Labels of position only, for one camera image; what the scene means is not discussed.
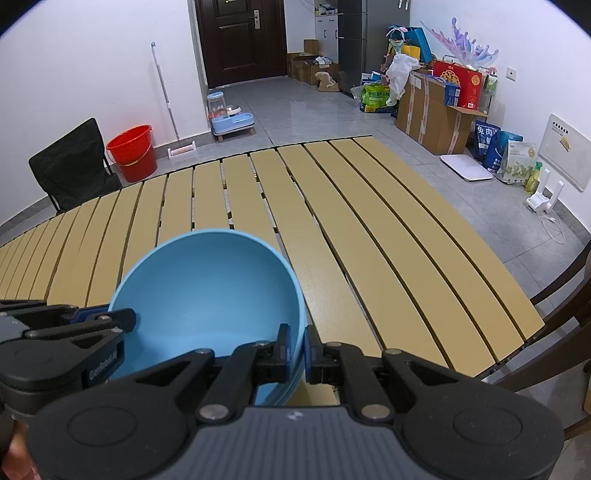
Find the person's left hand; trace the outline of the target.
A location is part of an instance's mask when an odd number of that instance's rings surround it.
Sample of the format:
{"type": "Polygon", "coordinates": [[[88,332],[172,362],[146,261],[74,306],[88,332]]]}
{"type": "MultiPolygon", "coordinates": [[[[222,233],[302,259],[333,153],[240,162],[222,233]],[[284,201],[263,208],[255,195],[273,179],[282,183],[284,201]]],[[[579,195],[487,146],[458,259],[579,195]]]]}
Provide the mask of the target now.
{"type": "Polygon", "coordinates": [[[2,460],[2,472],[9,480],[41,479],[26,447],[27,430],[27,425],[19,422],[13,428],[8,451],[2,460]]]}

